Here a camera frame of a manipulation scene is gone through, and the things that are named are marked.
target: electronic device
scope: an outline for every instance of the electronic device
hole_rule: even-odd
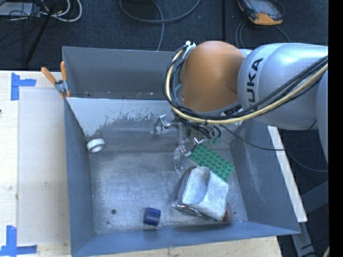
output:
[[[282,23],[282,13],[272,0],[237,0],[238,6],[255,25],[271,26]]]

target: wooden table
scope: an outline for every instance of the wooden table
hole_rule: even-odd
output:
[[[55,90],[54,86],[46,79],[46,77],[41,72],[24,72],[24,71],[0,71],[0,246],[5,245],[6,243],[6,233],[5,229],[7,225],[11,225],[17,228],[18,233],[26,232],[30,233],[31,236],[34,237],[38,233],[35,231],[39,231],[42,233],[50,233],[54,231],[54,227],[63,225],[65,222],[60,222],[59,220],[66,220],[62,217],[53,217],[50,220],[54,221],[54,224],[51,224],[51,221],[47,221],[49,217],[45,217],[44,220],[47,222],[39,221],[42,216],[37,214],[33,220],[37,220],[40,222],[38,225],[35,226],[35,231],[33,230],[23,230],[20,229],[20,224],[18,221],[18,208],[20,201],[23,199],[23,195],[28,195],[30,190],[28,191],[19,191],[20,183],[19,178],[20,176],[18,172],[18,164],[19,164],[19,140],[20,140],[20,133],[19,133],[19,112],[20,112],[20,102],[21,97],[24,98],[20,93],[24,90],[24,87],[19,87],[19,100],[11,101],[11,73],[14,72],[17,75],[20,75],[20,78],[23,79],[35,79],[36,85],[31,87],[32,90],[44,90],[45,92],[47,89],[51,89],[52,95],[58,95],[57,91]],[[60,80],[61,74],[60,73],[53,73],[57,80]],[[35,113],[37,110],[37,106],[32,104],[29,108],[32,113]],[[55,138],[53,145],[61,143],[61,140],[64,143],[64,135],[61,135],[61,138]],[[36,153],[36,156],[40,159],[42,157],[58,157],[56,154],[53,153],[54,149],[51,146],[45,146],[44,148],[41,146],[40,153]],[[62,171],[65,170],[65,163],[64,158],[61,157],[62,167],[60,168]],[[35,182],[40,184],[43,183],[44,180],[35,180]],[[38,199],[39,201],[44,203],[44,208],[42,208],[42,212],[48,211],[50,205],[50,201],[55,201],[54,197],[49,199]],[[50,239],[48,243],[41,244],[40,241],[36,241],[35,244],[38,245],[37,253],[31,254],[28,256],[70,256],[70,245],[69,245],[69,231],[64,229],[61,232],[63,235],[62,237],[57,237],[56,239]],[[18,239],[18,246],[24,246],[20,243],[20,239]],[[184,246],[184,247],[177,247],[177,248],[165,248],[160,250],[151,250],[151,251],[143,251],[139,254],[137,252],[131,253],[123,253],[123,254],[113,254],[107,256],[115,256],[115,257],[131,257],[131,256],[178,256],[178,257],[192,257],[192,256],[239,256],[239,257],[281,257],[280,248],[278,245],[278,241],[276,237],[266,237],[266,238],[254,238],[254,239],[245,239],[245,240],[236,240],[236,241],[227,241],[223,243],[212,243],[212,244],[203,244],[203,245],[195,245],[195,246]]]

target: green lego plate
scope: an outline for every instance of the green lego plate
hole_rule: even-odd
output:
[[[189,159],[197,165],[208,167],[224,181],[228,180],[234,170],[231,163],[203,145],[196,146]]]

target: dark carpet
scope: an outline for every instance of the dark carpet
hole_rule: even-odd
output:
[[[40,0],[10,0],[18,2]],[[80,0],[82,15],[78,21],[63,22],[51,18],[42,31],[46,16],[24,20],[0,17],[0,69],[39,71],[46,66],[59,71],[61,47],[175,51],[186,41],[196,44],[221,40],[239,48],[254,49],[267,43],[298,42],[328,46],[329,0],[275,0],[284,12],[283,23],[269,28],[256,28],[246,22],[237,0]],[[136,19],[124,13],[120,6]],[[188,15],[199,1],[197,7]],[[54,0],[44,0],[47,7]],[[58,0],[56,9],[63,10],[65,0]],[[72,1],[73,12],[64,18],[75,18],[79,8]],[[161,20],[146,22],[144,20]],[[244,27],[237,33],[239,25]],[[280,130],[299,193],[306,194],[328,180],[328,166],[318,132]],[[308,214],[306,223],[314,256],[323,256],[329,239],[329,207]],[[284,257],[297,256],[291,236],[278,237]]]

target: robotic arm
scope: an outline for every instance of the robotic arm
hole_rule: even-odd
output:
[[[163,91],[186,125],[247,119],[285,130],[318,129],[327,153],[328,48],[267,44],[253,51],[221,41],[187,42],[171,58]]]

